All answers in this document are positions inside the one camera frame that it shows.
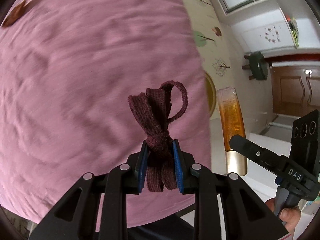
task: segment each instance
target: pink bed sheet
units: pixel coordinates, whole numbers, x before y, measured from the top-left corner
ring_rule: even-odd
[[[1,205],[38,223],[82,174],[126,162],[146,138],[127,98],[167,80],[189,98],[170,135],[210,167],[204,72],[182,0],[33,0],[0,29]],[[174,114],[176,90],[172,103]],[[145,187],[127,197],[128,227],[193,202]]]

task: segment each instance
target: yellow round object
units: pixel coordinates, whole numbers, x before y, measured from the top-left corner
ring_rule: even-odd
[[[209,113],[211,116],[216,107],[217,95],[216,95],[216,88],[213,84],[213,80],[207,72],[205,73],[205,88],[207,90]]]

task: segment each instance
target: stool leg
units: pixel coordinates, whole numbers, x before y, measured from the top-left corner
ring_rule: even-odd
[[[250,69],[250,65],[242,66],[242,69],[243,69],[243,70]]]

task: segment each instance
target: orange liquid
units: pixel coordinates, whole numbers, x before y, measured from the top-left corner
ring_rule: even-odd
[[[234,88],[228,87],[217,91],[217,101],[220,110],[224,148],[232,150],[229,141],[232,136],[239,134],[245,137],[244,123],[239,100]]]

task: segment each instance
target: black pants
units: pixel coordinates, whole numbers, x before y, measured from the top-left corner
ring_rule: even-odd
[[[193,227],[177,215],[128,229],[128,240],[192,240]]]

